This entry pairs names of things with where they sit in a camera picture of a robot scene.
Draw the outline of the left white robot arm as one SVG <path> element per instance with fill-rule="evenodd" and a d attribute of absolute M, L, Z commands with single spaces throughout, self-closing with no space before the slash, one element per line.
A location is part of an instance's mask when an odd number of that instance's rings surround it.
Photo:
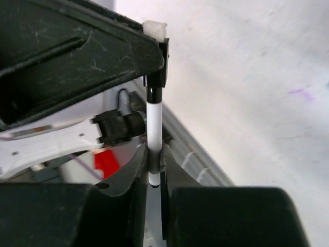
<path fill-rule="evenodd" d="M 90 1 L 1 1 L 1 178 L 75 152 L 147 135 L 159 184 L 167 24 Z M 86 100 L 143 78 L 145 114 L 90 111 Z"/>

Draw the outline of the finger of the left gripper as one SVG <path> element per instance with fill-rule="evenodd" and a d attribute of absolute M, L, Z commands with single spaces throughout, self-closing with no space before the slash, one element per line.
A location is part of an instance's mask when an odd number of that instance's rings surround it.
<path fill-rule="evenodd" d="M 38 121 L 164 63 L 140 23 L 91 1 L 1 1 L 1 129 Z"/>

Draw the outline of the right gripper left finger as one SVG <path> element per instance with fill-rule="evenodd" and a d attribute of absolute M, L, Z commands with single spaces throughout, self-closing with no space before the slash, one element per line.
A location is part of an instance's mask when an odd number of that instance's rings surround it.
<path fill-rule="evenodd" d="M 147 158 L 95 185 L 1 183 L 1 246 L 142 246 Z"/>

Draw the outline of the black cap marker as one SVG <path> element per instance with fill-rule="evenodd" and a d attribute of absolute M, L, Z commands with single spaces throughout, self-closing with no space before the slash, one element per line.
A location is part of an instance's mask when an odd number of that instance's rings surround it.
<path fill-rule="evenodd" d="M 149 184 L 160 185 L 160 153 L 162 150 L 162 88 L 147 87 L 147 147 Z"/>

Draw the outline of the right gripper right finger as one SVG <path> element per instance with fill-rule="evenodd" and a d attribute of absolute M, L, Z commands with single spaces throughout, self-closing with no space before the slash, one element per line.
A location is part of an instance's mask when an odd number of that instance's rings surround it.
<path fill-rule="evenodd" d="M 309 246 L 290 196 L 278 187 L 203 186 L 163 145 L 162 237 L 168 246 Z"/>

